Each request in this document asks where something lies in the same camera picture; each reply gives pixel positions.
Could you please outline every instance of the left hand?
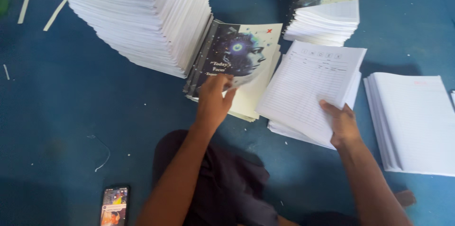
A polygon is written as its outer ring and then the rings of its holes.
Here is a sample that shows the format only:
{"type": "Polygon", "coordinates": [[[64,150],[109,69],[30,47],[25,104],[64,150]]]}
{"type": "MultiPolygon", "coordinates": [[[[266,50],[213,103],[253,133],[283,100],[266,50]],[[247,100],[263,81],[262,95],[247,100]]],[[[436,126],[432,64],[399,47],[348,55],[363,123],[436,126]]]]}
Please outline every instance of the left hand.
{"type": "Polygon", "coordinates": [[[202,84],[195,124],[208,128],[213,133],[217,130],[228,114],[237,90],[229,89],[223,98],[223,89],[232,86],[233,78],[233,75],[220,73],[217,76],[208,77],[202,84]]]}

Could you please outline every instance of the forearm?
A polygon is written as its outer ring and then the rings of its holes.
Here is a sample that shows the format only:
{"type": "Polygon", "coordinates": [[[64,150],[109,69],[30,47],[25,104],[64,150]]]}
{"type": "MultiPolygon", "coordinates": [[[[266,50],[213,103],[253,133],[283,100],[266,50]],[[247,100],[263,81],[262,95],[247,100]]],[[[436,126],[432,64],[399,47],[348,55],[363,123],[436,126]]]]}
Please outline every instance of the forearm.
{"type": "Polygon", "coordinates": [[[363,141],[359,138],[343,143],[337,150],[354,194],[361,225],[412,225],[363,141]]]}
{"type": "Polygon", "coordinates": [[[153,189],[138,226],[181,226],[196,187],[199,169],[214,130],[195,123],[153,189]]]}

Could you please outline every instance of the leg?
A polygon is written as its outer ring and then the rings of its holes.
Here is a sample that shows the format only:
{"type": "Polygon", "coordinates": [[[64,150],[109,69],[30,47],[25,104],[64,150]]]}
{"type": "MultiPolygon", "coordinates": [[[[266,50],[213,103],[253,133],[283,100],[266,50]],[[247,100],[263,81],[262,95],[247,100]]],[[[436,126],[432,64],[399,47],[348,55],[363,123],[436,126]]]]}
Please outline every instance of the leg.
{"type": "Polygon", "coordinates": [[[165,135],[156,145],[151,172],[152,188],[174,158],[187,136],[188,130],[175,130],[165,135]]]}

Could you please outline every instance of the hand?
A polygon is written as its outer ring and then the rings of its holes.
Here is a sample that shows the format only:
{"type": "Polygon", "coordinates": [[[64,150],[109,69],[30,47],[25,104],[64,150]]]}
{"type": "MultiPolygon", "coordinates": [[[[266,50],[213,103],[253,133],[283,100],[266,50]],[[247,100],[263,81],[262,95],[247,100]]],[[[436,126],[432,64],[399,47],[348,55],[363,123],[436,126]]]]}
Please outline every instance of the hand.
{"type": "Polygon", "coordinates": [[[223,122],[232,105],[236,88],[227,91],[223,98],[224,87],[232,86],[233,75],[218,74],[210,76],[201,86],[199,106],[197,107],[196,123],[201,127],[215,132],[223,122]]]}
{"type": "Polygon", "coordinates": [[[344,144],[362,141],[355,121],[355,113],[347,104],[344,104],[343,110],[339,110],[325,100],[321,100],[319,104],[325,112],[333,117],[333,137],[330,142],[335,148],[344,144]]]}

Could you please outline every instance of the smartphone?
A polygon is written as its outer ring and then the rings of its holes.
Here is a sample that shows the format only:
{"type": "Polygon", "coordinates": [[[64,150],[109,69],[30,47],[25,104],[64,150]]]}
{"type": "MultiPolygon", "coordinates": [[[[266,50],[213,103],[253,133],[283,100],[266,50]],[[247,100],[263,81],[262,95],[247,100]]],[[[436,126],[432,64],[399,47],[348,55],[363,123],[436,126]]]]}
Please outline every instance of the smartphone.
{"type": "Polygon", "coordinates": [[[125,226],[128,219],[130,187],[117,185],[103,191],[100,226],[125,226]]]}

